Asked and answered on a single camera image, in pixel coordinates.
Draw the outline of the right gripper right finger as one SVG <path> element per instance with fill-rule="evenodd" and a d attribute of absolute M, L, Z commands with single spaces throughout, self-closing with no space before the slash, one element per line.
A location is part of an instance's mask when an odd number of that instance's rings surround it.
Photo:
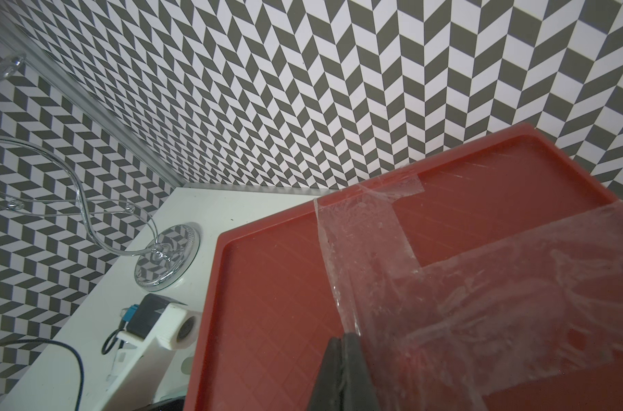
<path fill-rule="evenodd" d="M 341 409 L 380 410 L 358 334 L 346 333 L 342 343 Z"/>

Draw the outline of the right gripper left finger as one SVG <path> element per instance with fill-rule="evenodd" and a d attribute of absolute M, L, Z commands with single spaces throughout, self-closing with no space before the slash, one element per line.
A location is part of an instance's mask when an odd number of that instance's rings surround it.
<path fill-rule="evenodd" d="M 307 404 L 308 411 L 342 409 L 342 359 L 341 340 L 337 337 L 330 338 Z"/>

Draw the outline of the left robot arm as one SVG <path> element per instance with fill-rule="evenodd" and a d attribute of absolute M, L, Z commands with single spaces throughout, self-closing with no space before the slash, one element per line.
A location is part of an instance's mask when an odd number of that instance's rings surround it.
<path fill-rule="evenodd" d="M 169 368 L 179 352 L 189 349 L 191 341 L 143 340 L 126 332 L 120 333 L 119 340 L 125 343 L 115 357 L 121 370 L 93 409 L 139 410 L 186 394 L 183 373 L 169 373 Z"/>

